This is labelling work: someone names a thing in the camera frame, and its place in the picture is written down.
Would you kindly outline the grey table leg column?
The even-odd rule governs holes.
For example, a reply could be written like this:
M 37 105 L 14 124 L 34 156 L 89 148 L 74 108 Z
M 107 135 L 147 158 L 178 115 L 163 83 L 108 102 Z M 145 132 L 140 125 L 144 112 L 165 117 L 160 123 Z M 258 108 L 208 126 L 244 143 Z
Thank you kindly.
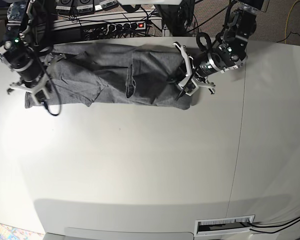
M 170 37 L 171 32 L 168 28 L 167 21 L 169 20 L 169 15 L 165 13 L 161 5 L 155 5 L 155 9 L 158 12 L 158 15 L 161 17 L 161 25 L 162 25 L 162 36 L 163 37 Z

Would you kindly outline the black power strip red switch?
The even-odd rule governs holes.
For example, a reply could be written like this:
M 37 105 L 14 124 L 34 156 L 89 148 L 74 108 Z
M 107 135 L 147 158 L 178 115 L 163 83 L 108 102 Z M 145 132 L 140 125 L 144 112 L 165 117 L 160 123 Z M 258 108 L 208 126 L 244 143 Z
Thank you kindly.
M 112 23 L 108 24 L 106 28 L 107 33 L 118 33 L 118 32 L 146 32 L 147 25 L 144 21 L 132 22 L 132 23 Z

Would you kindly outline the grey T-shirt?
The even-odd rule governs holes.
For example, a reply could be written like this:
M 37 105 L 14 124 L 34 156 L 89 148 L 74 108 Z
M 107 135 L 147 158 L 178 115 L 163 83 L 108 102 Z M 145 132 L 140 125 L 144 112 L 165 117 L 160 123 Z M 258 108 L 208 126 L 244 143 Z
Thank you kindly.
M 56 92 L 49 105 L 135 104 L 187 110 L 188 95 L 171 81 L 183 58 L 174 48 L 144 44 L 71 43 L 55 46 L 62 58 L 47 68 Z

